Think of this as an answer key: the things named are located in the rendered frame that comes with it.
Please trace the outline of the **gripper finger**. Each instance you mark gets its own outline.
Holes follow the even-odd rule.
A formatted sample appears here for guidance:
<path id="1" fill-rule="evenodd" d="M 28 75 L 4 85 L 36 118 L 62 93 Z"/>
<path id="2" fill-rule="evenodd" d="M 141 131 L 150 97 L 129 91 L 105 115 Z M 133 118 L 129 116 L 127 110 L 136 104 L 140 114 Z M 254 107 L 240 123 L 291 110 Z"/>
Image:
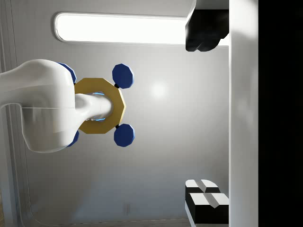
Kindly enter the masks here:
<path id="1" fill-rule="evenodd" d="M 185 210 L 191 227 L 229 227 L 229 198 L 210 180 L 186 180 Z"/>
<path id="2" fill-rule="evenodd" d="M 188 52 L 214 49 L 229 34 L 229 10 L 195 9 L 185 26 Z"/>

